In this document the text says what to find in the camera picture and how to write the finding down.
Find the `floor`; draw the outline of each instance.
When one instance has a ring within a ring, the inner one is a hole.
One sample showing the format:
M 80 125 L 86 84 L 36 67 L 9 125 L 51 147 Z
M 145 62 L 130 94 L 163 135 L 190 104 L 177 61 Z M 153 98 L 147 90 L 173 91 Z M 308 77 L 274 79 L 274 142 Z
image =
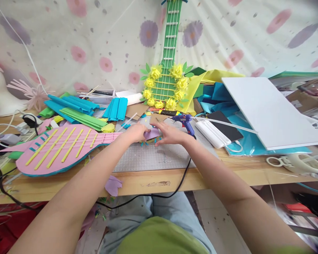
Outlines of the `floor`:
M 211 190 L 194 191 L 205 232 L 217 254 L 251 254 L 225 207 Z M 76 254 L 96 254 L 109 211 L 101 208 L 90 230 L 78 242 Z

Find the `yellow paper rose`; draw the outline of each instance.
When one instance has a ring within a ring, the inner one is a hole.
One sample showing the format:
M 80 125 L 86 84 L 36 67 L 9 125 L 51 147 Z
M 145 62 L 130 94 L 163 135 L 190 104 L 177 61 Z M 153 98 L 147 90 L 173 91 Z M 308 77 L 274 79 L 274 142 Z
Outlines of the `yellow paper rose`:
M 148 88 L 154 87 L 154 80 L 151 78 L 148 78 L 145 80 L 145 86 Z
M 182 65 L 173 65 L 172 69 L 170 69 L 170 75 L 175 79 L 180 79 L 183 75 L 183 66 Z
M 142 95 L 145 97 L 145 99 L 150 99 L 152 96 L 152 93 L 150 92 L 150 90 L 144 90 L 142 92 Z
M 153 97 L 147 100 L 147 105 L 149 105 L 150 107 L 152 107 L 154 104 L 155 104 L 155 100 L 153 99 Z
M 163 108 L 164 103 L 162 101 L 156 101 L 154 106 L 155 108 Z
M 179 79 L 177 81 L 177 88 L 178 89 L 184 90 L 187 88 L 187 86 L 188 86 L 187 78 L 182 78 L 182 79 Z
M 154 80 L 158 79 L 161 77 L 161 71 L 159 71 L 155 67 L 151 67 L 151 72 L 149 73 L 150 77 L 153 78 Z
M 176 101 L 172 98 L 169 98 L 169 100 L 166 102 L 167 110 L 175 110 L 176 106 L 177 106 Z
M 177 99 L 177 101 L 181 100 L 184 97 L 185 93 L 183 91 L 176 91 L 174 93 L 174 97 Z

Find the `white power bank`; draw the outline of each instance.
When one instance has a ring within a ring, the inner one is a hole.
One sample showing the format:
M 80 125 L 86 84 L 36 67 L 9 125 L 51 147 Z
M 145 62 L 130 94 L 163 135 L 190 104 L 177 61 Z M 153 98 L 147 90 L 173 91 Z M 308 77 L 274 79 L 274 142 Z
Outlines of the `white power bank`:
M 231 144 L 231 140 L 211 124 L 210 121 L 202 120 L 197 122 L 195 126 L 216 149 Z

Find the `wooden table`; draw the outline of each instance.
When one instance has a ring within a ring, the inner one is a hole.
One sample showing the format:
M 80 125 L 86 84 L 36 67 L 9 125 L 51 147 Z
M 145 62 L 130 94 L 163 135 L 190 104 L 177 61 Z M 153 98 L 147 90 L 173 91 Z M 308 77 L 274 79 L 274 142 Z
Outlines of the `wooden table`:
M 0 123 L 9 123 L 11 117 L 0 117 Z M 15 116 L 13 125 L 21 122 L 18 115 Z M 8 133 L 17 133 L 10 128 Z M 230 157 L 225 149 L 216 150 L 221 159 L 230 170 L 233 170 L 250 186 L 268 185 L 293 182 L 317 181 L 309 176 L 294 174 L 285 168 L 276 168 L 265 162 L 265 156 L 256 157 Z M 20 176 L 10 185 L 14 191 L 14 197 L 21 202 L 37 202 L 50 200 L 84 165 L 84 160 L 64 173 L 49 177 Z M 185 169 L 166 169 L 140 172 L 113 173 L 115 177 L 123 181 L 123 187 L 119 189 L 119 195 L 134 195 L 148 193 L 173 192 L 181 181 Z M 198 169 L 190 168 L 180 188 L 182 191 L 207 189 Z M 107 195 L 104 190 L 101 197 Z M 0 194 L 0 204 L 13 203 L 13 201 Z

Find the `person's left hand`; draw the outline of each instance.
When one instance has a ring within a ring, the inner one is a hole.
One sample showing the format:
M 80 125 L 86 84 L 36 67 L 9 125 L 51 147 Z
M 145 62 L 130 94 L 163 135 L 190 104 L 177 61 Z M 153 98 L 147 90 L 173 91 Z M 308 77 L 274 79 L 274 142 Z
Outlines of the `person's left hand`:
M 151 130 L 148 129 L 145 125 L 142 125 L 140 122 L 138 122 L 128 127 L 127 131 L 125 131 L 122 135 L 131 143 L 139 141 L 146 142 L 144 133 L 150 131 Z

